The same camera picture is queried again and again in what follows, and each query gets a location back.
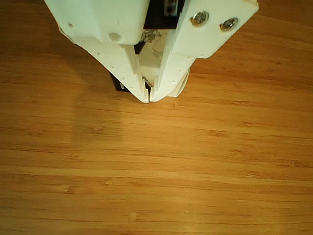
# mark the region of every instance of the wood grain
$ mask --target wood grain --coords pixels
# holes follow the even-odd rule
[[[43,1],[1,0],[0,234],[312,234],[313,2],[259,4],[143,104]]]

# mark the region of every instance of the wooden surface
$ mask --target wooden surface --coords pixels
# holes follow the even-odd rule
[[[313,234],[313,2],[259,3],[143,104],[43,1],[1,0],[0,234]]]

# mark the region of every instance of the bolt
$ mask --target bolt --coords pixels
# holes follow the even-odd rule
[[[236,26],[238,18],[230,18],[224,23],[220,24],[221,31],[228,31]]]
[[[193,26],[199,27],[207,22],[209,19],[209,13],[206,11],[198,12],[196,15],[190,18]]]

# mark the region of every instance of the small hole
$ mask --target small hole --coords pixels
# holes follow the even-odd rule
[[[109,39],[111,42],[120,43],[122,41],[122,36],[118,33],[109,33]]]

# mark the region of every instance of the metal screw head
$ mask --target metal screw head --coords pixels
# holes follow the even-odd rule
[[[228,31],[236,26],[238,18],[230,18],[224,23],[220,24],[221,31]]]
[[[206,11],[198,12],[196,15],[190,18],[193,26],[199,27],[207,22],[209,19],[209,13]]]

